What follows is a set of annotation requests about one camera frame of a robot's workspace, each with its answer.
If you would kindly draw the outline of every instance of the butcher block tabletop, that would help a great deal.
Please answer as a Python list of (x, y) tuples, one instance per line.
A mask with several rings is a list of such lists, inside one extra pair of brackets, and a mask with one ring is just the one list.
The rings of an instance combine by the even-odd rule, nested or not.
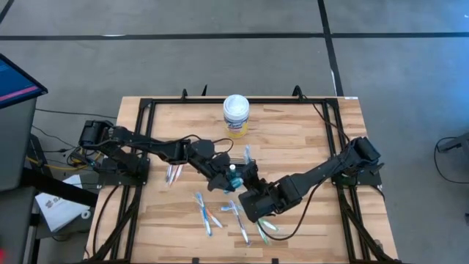
[[(140, 99), (122, 99), (116, 125), (133, 131)], [(366, 136), (358, 99), (338, 98), (338, 102), (345, 133), (351, 139)], [(334, 120), (332, 109), (330, 115)], [(243, 158), (245, 146), (249, 144), (252, 158), (259, 167), (259, 178), (275, 181), (285, 175), (306, 172), (330, 157), (325, 124), (311, 104), (251, 104), (248, 126), (248, 133), (243, 138), (234, 139), (234, 147), (229, 154), (232, 158)], [(336, 146), (339, 146), (337, 131), (333, 130)], [(211, 140), (226, 137), (223, 104), (156, 106), (153, 138), (171, 140), (189, 134)], [(227, 150), (229, 145), (228, 141), (219, 142), (215, 150)], [(239, 202), (237, 195), (245, 191), (244, 187), (232, 194), (224, 194), (221, 190), (210, 192), (206, 178), (188, 164), (184, 165), (179, 180), (168, 187), (165, 182), (168, 164), (155, 155), (149, 155), (149, 158), (150, 172), (141, 196), (132, 263), (190, 263), (194, 257), (198, 257), (200, 263), (271, 263), (273, 258), (278, 258), (280, 263), (348, 263), (337, 192), (330, 180), (318, 188), (303, 224), (289, 240), (270, 240), (270, 244), (265, 245), (255, 224), (240, 212), (252, 241), (250, 246), (246, 246), (233, 213), (221, 211), (230, 199)], [(101, 211), (112, 188), (107, 186), (100, 190), (96, 212)], [(205, 205), (223, 225), (220, 228), (210, 222), (212, 237), (206, 235), (199, 206), (193, 198), (197, 191), (202, 193)], [(97, 232), (97, 248), (116, 225), (121, 195), (122, 187), (119, 187), (103, 211)], [(368, 186), (358, 187), (358, 197), (366, 229), (375, 240), (379, 240), (386, 254), (397, 258), (383, 197)], [(289, 235), (303, 212), (307, 196), (304, 198), (293, 209), (267, 218), (280, 228), (279, 232), (266, 231), (278, 237)], [(93, 219), (86, 245), (88, 252), (92, 252), (97, 216), (98, 213)], [(358, 235), (351, 226), (356, 257), (361, 258)], [(124, 256), (127, 228), (122, 232), (118, 258)]]

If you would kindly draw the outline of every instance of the concrete floor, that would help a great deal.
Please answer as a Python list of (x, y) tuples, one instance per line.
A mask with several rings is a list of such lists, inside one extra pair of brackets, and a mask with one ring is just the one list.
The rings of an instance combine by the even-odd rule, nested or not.
[[(467, 32), (467, 1), (326, 0), (332, 32)], [(0, 0), (0, 7), (6, 0)], [(0, 35), (321, 32), (316, 1), (15, 0)], [(467, 263), (469, 186), (435, 171), (444, 136), (469, 131), (467, 38), (334, 40), (345, 95), (361, 99), (383, 155), (386, 206), (401, 260)], [(49, 88), (37, 107), (117, 115), (126, 95), (334, 95), (323, 39), (4, 41), (0, 52)], [(34, 124), (75, 143), (87, 117), (37, 112)], [(44, 149), (62, 147), (41, 135)], [(50, 158), (62, 158), (49, 155)], [(438, 158), (469, 181), (458, 150)], [(40, 263), (79, 261), (86, 235), (44, 240)]]

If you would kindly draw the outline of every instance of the computer screen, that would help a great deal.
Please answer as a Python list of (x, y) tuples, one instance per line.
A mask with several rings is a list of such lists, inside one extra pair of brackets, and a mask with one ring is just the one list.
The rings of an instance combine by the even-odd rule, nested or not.
[(0, 109), (45, 93), (45, 87), (9, 59), (0, 56)]

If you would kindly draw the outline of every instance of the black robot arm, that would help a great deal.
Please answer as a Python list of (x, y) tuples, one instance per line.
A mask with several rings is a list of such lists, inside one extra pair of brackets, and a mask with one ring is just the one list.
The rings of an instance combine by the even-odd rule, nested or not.
[[(169, 164), (189, 163), (209, 181), (207, 188), (234, 191), (232, 162), (228, 153), (215, 153), (215, 144), (206, 139), (191, 142), (188, 137), (162, 142), (148, 136), (134, 134), (124, 127), (113, 126), (107, 121), (86, 121), (80, 146), (88, 150), (98, 150), (115, 162), (115, 172), (128, 177), (139, 177), (147, 173), (142, 169), (145, 162), (139, 154), (126, 153), (122, 147), (128, 146), (157, 155)], [(256, 161), (237, 166), (237, 177), (243, 179), (247, 191), (239, 195), (250, 221), (272, 213), (280, 214), (298, 205), (309, 189), (333, 177), (357, 177), (360, 173), (376, 173), (380, 154), (367, 138), (353, 139), (337, 156), (305, 173), (294, 173), (276, 182), (267, 183), (259, 179)]]

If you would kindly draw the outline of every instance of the disinfecting wipes container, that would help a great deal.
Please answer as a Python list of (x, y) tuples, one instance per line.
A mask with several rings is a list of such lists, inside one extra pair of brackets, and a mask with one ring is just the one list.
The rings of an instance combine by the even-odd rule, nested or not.
[(242, 95), (230, 95), (223, 102), (223, 114), (228, 136), (240, 138), (248, 131), (249, 102)]

